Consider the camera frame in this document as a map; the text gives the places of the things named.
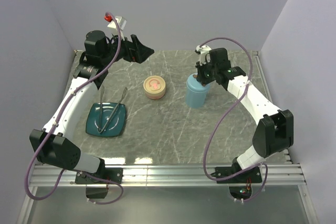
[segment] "cable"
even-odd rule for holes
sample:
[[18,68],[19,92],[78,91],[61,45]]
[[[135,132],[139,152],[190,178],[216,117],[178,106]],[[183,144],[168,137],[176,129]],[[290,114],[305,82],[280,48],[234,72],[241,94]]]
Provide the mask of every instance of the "cable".
[[[205,44],[207,44],[207,43],[209,43],[209,42],[211,42],[211,41],[213,41],[213,40],[218,40],[218,39],[229,40],[229,41],[231,41],[231,42],[237,44],[237,45],[238,45],[238,46],[239,46],[239,47],[246,53],[246,55],[247,55],[247,57],[248,57],[248,60],[249,60],[249,63],[250,63],[250,71],[249,71],[248,76],[247,76],[247,81],[250,81],[251,78],[252,78],[252,73],[253,73],[252,57],[251,57],[251,55],[249,54],[249,52],[246,50],[246,48],[245,48],[242,44],[240,44],[239,42],[237,42],[237,41],[235,41],[234,39],[231,39],[231,38],[227,38],[227,37],[216,37],[216,38],[209,39],[209,40],[207,40],[206,42],[202,43],[202,44],[200,45],[200,47],[204,46]],[[245,86],[245,90],[244,90],[243,95],[242,95],[239,99],[237,99],[237,101],[236,101],[234,104],[232,104],[232,106],[231,106],[231,107],[230,107],[230,108],[229,108],[229,109],[222,115],[222,117],[219,119],[219,121],[217,122],[217,124],[216,124],[216,126],[215,126],[215,128],[214,128],[214,131],[211,133],[211,135],[210,135],[210,137],[209,137],[209,139],[208,139],[208,141],[207,141],[207,143],[206,143],[206,145],[205,145],[205,148],[204,148],[204,154],[203,154],[203,170],[204,170],[204,174],[205,174],[205,176],[206,176],[207,178],[213,180],[213,181],[225,181],[225,180],[234,178],[234,177],[238,176],[239,174],[242,174],[242,173],[244,173],[244,172],[246,172],[246,171],[248,171],[248,170],[251,170],[251,169],[253,169],[253,168],[255,168],[255,167],[261,165],[261,164],[256,164],[256,165],[247,167],[247,168],[245,168],[245,169],[243,169],[243,170],[240,170],[240,171],[238,171],[238,172],[236,172],[236,173],[234,173],[234,174],[231,174],[231,175],[229,175],[229,176],[227,176],[227,177],[224,177],[224,178],[214,178],[214,177],[212,177],[212,176],[207,172],[207,170],[206,170],[206,156],[207,156],[207,153],[208,153],[208,151],[209,151],[209,147],[210,147],[211,141],[212,141],[212,139],[213,139],[213,137],[214,137],[214,135],[215,135],[215,133],[216,133],[216,131],[217,131],[219,125],[221,124],[222,120],[223,120],[223,119],[228,115],[228,113],[230,113],[231,110],[233,110],[233,108],[234,108],[235,106],[237,106],[237,104],[238,104],[238,103],[245,97],[245,95],[247,94],[247,91],[248,91],[248,86],[249,86],[249,85],[246,85],[246,86]],[[265,186],[266,179],[267,179],[267,174],[268,174],[268,167],[267,167],[266,164],[264,164],[264,165],[265,165],[265,167],[266,167],[266,173],[265,173],[264,182],[263,182],[263,184],[261,185],[260,190],[259,190],[254,196],[252,196],[251,198],[256,197],[256,196],[260,193],[260,191],[263,189],[263,187]]]
[[95,179],[95,180],[98,180],[98,181],[101,181],[101,182],[105,182],[106,184],[114,184],[114,185],[117,185],[117,186],[119,186],[120,189],[121,189],[121,193],[120,193],[120,195],[119,195],[116,199],[114,199],[114,200],[112,200],[112,201],[108,201],[108,202],[97,202],[97,201],[95,201],[95,200],[93,200],[93,199],[89,199],[89,201],[92,202],[92,203],[94,203],[94,204],[97,204],[97,205],[108,205],[108,204],[114,203],[114,202],[116,202],[117,200],[119,200],[119,199],[121,198],[121,196],[123,195],[123,193],[124,193],[124,188],[123,188],[119,183],[117,183],[117,182],[113,182],[113,181],[110,181],[110,180],[107,180],[107,179],[102,179],[102,178],[96,178],[96,177],[94,177],[94,176],[92,176],[92,175],[90,175],[90,174],[88,174],[88,173],[85,173],[85,172],[84,172],[83,174],[85,174],[85,175],[88,176],[89,178],[92,178],[92,179]]
[[[48,132],[48,134],[45,136],[45,138],[42,140],[41,144],[39,145],[39,147],[36,149],[36,152],[33,154],[33,157],[32,159],[30,160],[29,162],[29,165],[28,165],[28,168],[27,168],[27,172],[25,174],[25,178],[24,178],[24,188],[25,188],[25,191],[26,191],[26,194],[28,195],[29,198],[33,199],[33,200],[43,200],[43,199],[46,199],[48,198],[51,194],[53,194],[53,192],[56,190],[57,186],[58,186],[58,183],[61,179],[61,176],[63,174],[63,172],[65,171],[64,169],[62,169],[62,171],[60,172],[60,174],[58,175],[58,178],[56,180],[56,183],[54,185],[54,187],[52,188],[51,192],[48,193],[47,195],[45,196],[42,196],[42,197],[36,197],[34,196],[30,190],[29,190],[29,173],[30,173],[30,170],[32,169],[32,166],[35,162],[35,159],[37,157],[37,155],[39,154],[39,152],[42,150],[42,147],[45,145],[45,143],[47,142],[47,140],[50,138],[50,136],[53,134],[53,132],[55,131],[57,125],[58,125],[58,122],[62,116],[62,114],[64,113],[64,110],[65,108],[67,107],[67,105],[69,104],[69,102],[71,101],[71,99],[76,95],[76,93],[78,91],[80,91],[83,87],[85,87],[87,84],[93,82],[94,80],[96,80],[97,78],[99,78],[102,74],[104,74],[110,67],[111,65],[115,62],[115,60],[117,59],[118,55],[119,55],[119,52],[120,52],[120,47],[121,47],[121,32],[120,32],[120,27],[118,25],[118,22],[116,21],[116,19],[114,18],[114,16],[111,14],[111,13],[108,13],[109,15],[111,15],[112,17],[112,20],[114,21],[115,23],[115,26],[117,27],[117,31],[118,31],[118,47],[117,47],[117,51],[113,57],[113,59],[111,60],[111,62],[100,72],[98,73],[96,76],[92,77],[91,79],[87,80],[85,83],[83,83],[82,85],[80,85],[78,88],[76,88],[74,90],[74,92],[65,100],[64,104],[62,105],[62,107],[60,108],[59,110],[59,113],[58,115],[56,116],[56,119],[55,119],[55,122],[54,122],[54,125],[51,127],[50,131]],[[119,185],[118,183],[115,183],[115,182],[112,182],[112,181],[109,181],[107,180],[108,183],[111,183],[111,184],[117,184],[120,188],[122,188],[121,185]],[[121,194],[120,196],[116,199],[120,199],[120,197],[122,196],[123,194],[123,189],[121,191]]]

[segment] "glass panel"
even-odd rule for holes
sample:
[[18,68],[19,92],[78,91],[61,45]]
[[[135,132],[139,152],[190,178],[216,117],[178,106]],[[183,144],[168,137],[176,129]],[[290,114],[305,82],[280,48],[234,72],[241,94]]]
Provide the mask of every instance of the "glass panel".
[[[50,188],[38,188],[44,195]],[[106,200],[113,199],[118,189]],[[117,203],[86,202],[82,187],[62,187],[44,201],[35,201],[29,222],[60,223],[308,223],[297,186],[267,186],[251,202],[234,203],[227,187],[125,188]]]

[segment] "light blue cup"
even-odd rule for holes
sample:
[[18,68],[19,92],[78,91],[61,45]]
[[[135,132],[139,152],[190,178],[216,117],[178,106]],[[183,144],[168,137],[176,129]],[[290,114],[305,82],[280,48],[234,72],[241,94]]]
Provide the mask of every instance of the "light blue cup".
[[210,84],[202,86],[202,84],[200,84],[196,78],[193,77],[193,74],[191,74],[187,79],[187,93],[185,96],[185,103],[191,108],[202,107],[209,88]]

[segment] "metal tongs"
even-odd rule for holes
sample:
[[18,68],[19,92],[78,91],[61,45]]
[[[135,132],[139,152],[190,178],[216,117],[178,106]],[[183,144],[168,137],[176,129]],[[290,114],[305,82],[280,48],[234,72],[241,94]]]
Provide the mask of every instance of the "metal tongs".
[[102,102],[102,100],[103,100],[104,91],[105,91],[105,88],[104,88],[104,86],[102,85],[102,86],[101,86],[101,91],[100,91],[100,114],[99,114],[99,126],[98,126],[98,132],[99,132],[100,134],[103,133],[103,132],[106,130],[107,126],[109,126],[109,124],[110,124],[110,122],[111,122],[113,116],[115,115],[115,113],[116,113],[116,111],[117,111],[117,109],[118,109],[120,103],[122,102],[122,100],[124,100],[124,98],[125,98],[125,96],[126,96],[126,94],[127,94],[128,89],[127,89],[127,88],[124,89],[124,91],[122,92],[121,99],[119,100],[119,102],[117,103],[117,105],[114,107],[114,109],[113,109],[111,115],[109,116],[109,118],[107,119],[107,121],[106,121],[104,127],[101,129],[101,124],[102,124],[102,114],[103,114],[103,102]]

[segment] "teal plate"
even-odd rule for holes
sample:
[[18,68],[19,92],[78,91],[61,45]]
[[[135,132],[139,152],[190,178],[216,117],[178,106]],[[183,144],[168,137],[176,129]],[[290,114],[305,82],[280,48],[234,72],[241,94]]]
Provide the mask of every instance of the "teal plate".
[[[115,102],[104,102],[102,109],[102,126],[103,127],[111,115],[114,107],[117,105]],[[94,103],[86,120],[85,132],[91,136],[97,137],[114,137],[122,134],[126,121],[126,107],[124,104],[120,104],[116,113],[114,114],[110,124],[101,134],[98,132],[100,115],[100,103]]]

